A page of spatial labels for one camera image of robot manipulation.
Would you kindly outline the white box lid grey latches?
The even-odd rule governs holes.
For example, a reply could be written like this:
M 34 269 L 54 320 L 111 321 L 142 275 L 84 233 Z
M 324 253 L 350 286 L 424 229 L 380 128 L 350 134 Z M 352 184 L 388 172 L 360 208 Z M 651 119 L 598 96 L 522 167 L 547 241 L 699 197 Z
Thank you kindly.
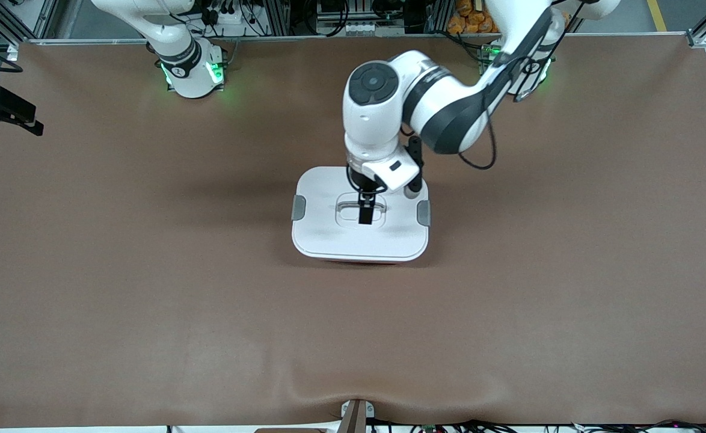
M 307 257 L 411 261 L 427 249 L 432 222 L 428 185 L 377 194 L 371 225 L 358 223 L 358 193 L 345 167 L 315 167 L 299 179 L 292 240 Z

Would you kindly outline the pink plastic box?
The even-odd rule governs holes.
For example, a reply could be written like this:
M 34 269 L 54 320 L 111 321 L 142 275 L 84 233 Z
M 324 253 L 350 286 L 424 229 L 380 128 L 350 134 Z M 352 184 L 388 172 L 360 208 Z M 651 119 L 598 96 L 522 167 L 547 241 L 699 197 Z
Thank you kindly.
M 407 260 L 395 260 L 395 259 L 378 259 L 378 258 L 370 258 L 370 257 L 364 257 L 364 258 L 331 258 L 331 257 L 324 257 L 322 258 L 323 261 L 327 262 L 337 262 L 337 263 L 354 263 L 354 264 L 372 264 L 372 265 L 391 265 L 391 264 L 403 264 L 408 262 Z

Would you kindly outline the brown table cover mat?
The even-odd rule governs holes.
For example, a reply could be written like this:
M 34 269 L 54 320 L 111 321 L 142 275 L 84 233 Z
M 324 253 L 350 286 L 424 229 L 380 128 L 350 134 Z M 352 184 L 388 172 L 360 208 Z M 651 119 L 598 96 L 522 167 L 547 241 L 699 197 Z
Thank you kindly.
M 706 54 L 568 37 L 493 117 L 477 171 L 425 153 L 428 248 L 304 257 L 296 183 L 343 165 L 342 91 L 439 38 L 241 44 L 226 89 L 164 90 L 144 46 L 23 46 L 0 83 L 0 428 L 706 423 Z

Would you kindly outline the orange snack pile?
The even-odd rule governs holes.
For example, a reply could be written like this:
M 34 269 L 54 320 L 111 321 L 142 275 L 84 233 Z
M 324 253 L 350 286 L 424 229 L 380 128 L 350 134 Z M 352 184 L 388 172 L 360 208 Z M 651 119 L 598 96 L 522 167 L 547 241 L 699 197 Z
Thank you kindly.
M 450 34 L 491 34 L 499 32 L 485 0 L 453 0 L 455 11 L 447 23 Z

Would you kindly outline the aluminium frame rail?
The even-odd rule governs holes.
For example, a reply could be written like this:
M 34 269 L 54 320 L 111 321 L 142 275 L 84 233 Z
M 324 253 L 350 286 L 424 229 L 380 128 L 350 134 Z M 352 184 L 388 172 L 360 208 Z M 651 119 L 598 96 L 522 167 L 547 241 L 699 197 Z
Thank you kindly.
M 653 36 L 683 36 L 688 39 L 688 32 L 600 32 L 600 33 L 568 33 L 567 36 L 570 37 L 653 37 Z M 499 34 L 476 34 L 462 36 L 461 41 L 472 42 L 472 41 L 487 41 L 496 40 L 499 38 Z M 371 36 L 371 39 L 384 39 L 384 40 L 418 40 L 424 38 L 444 38 L 440 34 L 405 34 L 405 35 L 381 35 L 381 36 Z M 313 35 L 294 35 L 294 36 L 225 36 L 225 37 L 215 37 L 213 41 L 246 41 L 246 42 L 290 42 L 290 41 L 304 41 L 304 40 L 346 40 L 347 37 L 344 36 L 334 36 L 334 37 L 324 37 L 324 36 L 313 36 Z M 144 38 L 38 38 L 38 39 L 28 39 L 20 42 L 19 44 L 30 44 L 34 46 L 131 46 L 131 45 L 142 45 L 147 43 Z

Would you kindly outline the metal table clamp bracket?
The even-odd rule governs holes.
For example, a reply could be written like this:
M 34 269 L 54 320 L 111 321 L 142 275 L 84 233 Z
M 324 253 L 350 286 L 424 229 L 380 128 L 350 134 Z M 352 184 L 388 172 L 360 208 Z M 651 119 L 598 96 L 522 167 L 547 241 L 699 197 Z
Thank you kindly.
M 336 433 L 370 433 L 369 419 L 375 417 L 370 401 L 351 399 L 342 403 L 342 419 Z

